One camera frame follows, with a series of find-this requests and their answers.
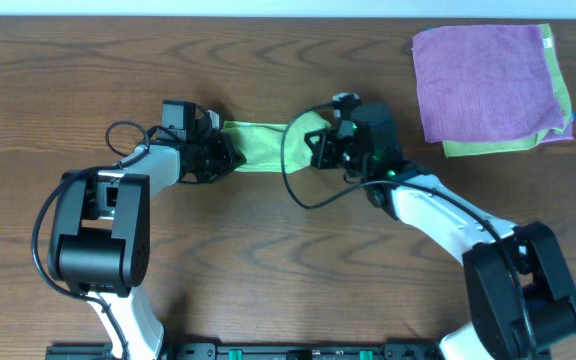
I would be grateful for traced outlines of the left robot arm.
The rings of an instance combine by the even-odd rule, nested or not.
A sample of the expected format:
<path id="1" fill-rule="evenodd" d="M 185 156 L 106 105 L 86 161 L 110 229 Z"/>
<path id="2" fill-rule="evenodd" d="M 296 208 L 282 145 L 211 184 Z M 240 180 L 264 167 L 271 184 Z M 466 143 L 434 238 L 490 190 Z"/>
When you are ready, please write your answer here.
<path id="1" fill-rule="evenodd" d="M 167 187 L 213 183 L 243 163 L 219 115 L 168 104 L 142 129 L 131 154 L 109 166 L 63 174 L 45 205 L 55 209 L 48 259 L 37 268 L 62 294 L 97 313 L 108 344 L 52 345 L 49 359 L 177 359 L 143 281 L 149 265 L 150 202 Z"/>

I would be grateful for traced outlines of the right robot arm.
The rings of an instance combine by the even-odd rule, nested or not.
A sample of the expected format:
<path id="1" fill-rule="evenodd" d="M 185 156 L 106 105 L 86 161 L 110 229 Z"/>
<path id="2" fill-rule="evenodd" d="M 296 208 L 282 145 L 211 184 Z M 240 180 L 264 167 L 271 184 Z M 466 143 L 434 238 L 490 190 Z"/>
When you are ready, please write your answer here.
<path id="1" fill-rule="evenodd" d="M 390 126 L 305 135 L 319 169 L 342 168 L 369 200 L 463 267 L 471 320 L 438 343 L 445 359 L 547 359 L 576 334 L 576 286 L 554 232 L 516 225 L 470 204 L 404 158 Z"/>

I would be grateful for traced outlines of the green microfiber cloth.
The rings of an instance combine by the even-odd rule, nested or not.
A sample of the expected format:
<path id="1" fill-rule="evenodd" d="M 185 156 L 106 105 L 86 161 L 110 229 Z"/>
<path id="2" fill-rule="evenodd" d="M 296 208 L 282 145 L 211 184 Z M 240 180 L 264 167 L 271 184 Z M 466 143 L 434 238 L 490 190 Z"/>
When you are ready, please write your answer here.
<path id="1" fill-rule="evenodd" d="M 297 119 L 285 141 L 285 172 L 293 173 L 310 165 L 312 152 L 304 141 L 308 132 L 329 128 L 331 124 L 315 112 Z M 280 173 L 280 148 L 286 124 L 225 121 L 223 132 L 230 134 L 246 157 L 236 171 L 244 173 Z"/>

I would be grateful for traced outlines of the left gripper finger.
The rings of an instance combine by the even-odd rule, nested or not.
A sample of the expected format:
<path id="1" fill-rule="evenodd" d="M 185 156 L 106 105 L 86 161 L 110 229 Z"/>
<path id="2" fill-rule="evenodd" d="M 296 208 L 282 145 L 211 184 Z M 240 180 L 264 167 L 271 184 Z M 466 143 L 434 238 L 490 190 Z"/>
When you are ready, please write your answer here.
<path id="1" fill-rule="evenodd" d="M 245 163 L 245 157 L 235 157 L 226 162 L 220 162 L 217 164 L 216 168 L 207 170 L 202 180 L 205 184 L 215 183 Z"/>
<path id="2" fill-rule="evenodd" d="M 245 161 L 246 157 L 244 156 L 242 151 L 237 147 L 232 136 L 226 132 L 222 132 L 221 135 L 223 136 L 224 146 L 226 149 L 226 153 L 229 156 L 229 159 L 231 161 Z"/>

